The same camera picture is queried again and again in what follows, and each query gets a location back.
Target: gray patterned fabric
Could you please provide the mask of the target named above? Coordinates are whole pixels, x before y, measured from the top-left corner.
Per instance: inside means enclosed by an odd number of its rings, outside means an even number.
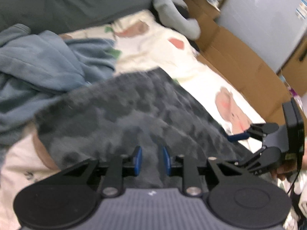
[[[162,147],[199,160],[243,159],[250,152],[230,143],[203,106],[162,69],[128,73],[75,90],[36,116],[39,138],[61,168],[87,158],[143,150],[141,173],[126,187],[181,187],[167,177]]]

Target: label sticker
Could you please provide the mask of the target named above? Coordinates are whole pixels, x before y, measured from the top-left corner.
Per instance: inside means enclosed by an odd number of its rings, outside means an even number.
[[[305,20],[307,18],[307,1],[300,1],[300,5],[296,9],[296,15],[301,20]]]

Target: black circular disc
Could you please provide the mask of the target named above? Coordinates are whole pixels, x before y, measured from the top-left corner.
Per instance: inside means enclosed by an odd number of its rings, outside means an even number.
[[[210,192],[208,203],[220,220],[244,229],[264,229],[281,224],[291,207],[287,194],[270,183],[220,184]]]
[[[18,220],[32,229],[68,228],[94,210],[96,194],[86,185],[36,185],[14,200]]]

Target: finger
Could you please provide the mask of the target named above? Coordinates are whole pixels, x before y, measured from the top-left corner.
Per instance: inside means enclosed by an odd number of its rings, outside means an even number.
[[[272,176],[272,179],[276,180],[276,178],[277,178],[277,171],[276,170],[272,170],[271,171],[271,176]]]
[[[286,179],[286,176],[284,174],[277,175],[277,178],[284,181]]]
[[[296,169],[296,161],[285,161],[278,169],[277,174],[289,173]]]

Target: gray plush toy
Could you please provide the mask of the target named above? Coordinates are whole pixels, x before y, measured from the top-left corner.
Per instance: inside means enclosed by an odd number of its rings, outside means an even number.
[[[201,34],[201,29],[195,19],[185,19],[175,7],[187,9],[183,0],[153,0],[153,6],[158,12],[159,19],[165,27],[173,28],[190,40],[196,40]]]

